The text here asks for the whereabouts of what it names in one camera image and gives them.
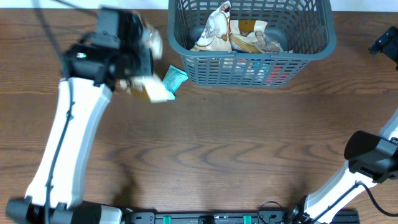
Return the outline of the beige snack pouch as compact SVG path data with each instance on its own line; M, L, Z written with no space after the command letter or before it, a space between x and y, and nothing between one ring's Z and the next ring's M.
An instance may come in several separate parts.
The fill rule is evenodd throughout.
M229 41L233 51L242 53L293 53L282 31L259 20L230 20Z
M220 51L231 52L232 46L229 40L229 20L231 3L225 1L220 7L213 11L206 26L195 42L191 51Z
M163 41L159 31L150 23L143 21L143 34L139 46L148 50L149 63L160 60L163 52ZM134 76L116 82L116 91L141 96L151 103L161 103L168 100L167 90L159 76L150 69L150 75Z

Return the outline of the teal snack packet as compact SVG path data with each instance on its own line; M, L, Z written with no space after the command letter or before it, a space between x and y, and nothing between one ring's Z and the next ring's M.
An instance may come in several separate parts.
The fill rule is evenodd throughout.
M162 83L167 90L168 100L175 99L175 92L178 90L180 85L188 80L186 72L171 65L165 74Z

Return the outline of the multicolour tissue pack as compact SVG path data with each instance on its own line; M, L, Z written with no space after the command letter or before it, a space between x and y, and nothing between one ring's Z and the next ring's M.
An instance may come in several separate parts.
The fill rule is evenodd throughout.
M271 69L271 65L271 63L263 62L260 59L227 58L221 63L219 72L222 75L263 78Z

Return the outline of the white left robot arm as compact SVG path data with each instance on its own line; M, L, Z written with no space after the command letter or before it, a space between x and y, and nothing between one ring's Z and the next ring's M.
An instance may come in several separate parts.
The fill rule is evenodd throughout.
M134 12L102 8L96 28L61 54L63 78L47 145L23 198L7 203L16 223L128 223L130 211L83 199L86 165L116 82L151 76L152 52Z

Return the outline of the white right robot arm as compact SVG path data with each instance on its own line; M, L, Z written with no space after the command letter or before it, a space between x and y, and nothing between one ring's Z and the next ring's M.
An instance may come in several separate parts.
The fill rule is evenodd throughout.
M293 223L331 223L336 214L361 192L366 191L374 206L388 217L370 188L397 178L397 113L379 134L356 131L346 144L345 162L317 191L305 197Z

